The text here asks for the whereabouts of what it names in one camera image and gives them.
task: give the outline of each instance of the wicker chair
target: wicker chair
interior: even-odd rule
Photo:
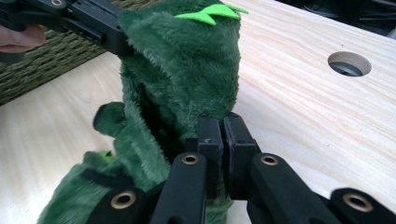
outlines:
[[[158,0],[109,0],[122,8],[139,9]],[[105,52],[69,32],[47,31],[47,43],[26,53],[22,62],[0,63],[0,105],[64,74]]]

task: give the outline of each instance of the green plush toy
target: green plush toy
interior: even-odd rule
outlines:
[[[221,121],[231,112],[238,90],[238,11],[245,12],[218,0],[167,0],[120,14],[135,51],[121,58],[123,102],[101,106],[93,121],[95,130],[115,138],[117,158],[87,152],[38,223],[125,223],[133,213],[122,210],[131,207],[111,207],[114,197],[134,191],[148,198],[185,139],[197,137],[197,118]],[[225,197],[207,201],[206,223],[224,223],[230,205]]]

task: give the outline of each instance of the hand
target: hand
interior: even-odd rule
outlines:
[[[0,51],[7,53],[24,52],[46,42],[44,29],[39,25],[29,25],[23,32],[14,32],[0,26]]]

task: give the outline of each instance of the wood grain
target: wood grain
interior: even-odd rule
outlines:
[[[283,157],[315,192],[361,189],[396,212],[396,41],[274,1],[228,0],[242,15],[240,114],[265,152]],[[366,58],[364,77],[328,57]],[[0,107],[0,222],[35,223],[87,150],[112,148],[92,128],[121,98],[120,61],[106,53]],[[229,223],[249,223],[236,203]]]

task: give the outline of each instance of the finger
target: finger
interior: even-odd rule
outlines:
[[[15,32],[0,26],[0,46],[18,45],[26,47],[38,47],[45,43],[44,30],[39,25],[29,25],[25,31]]]

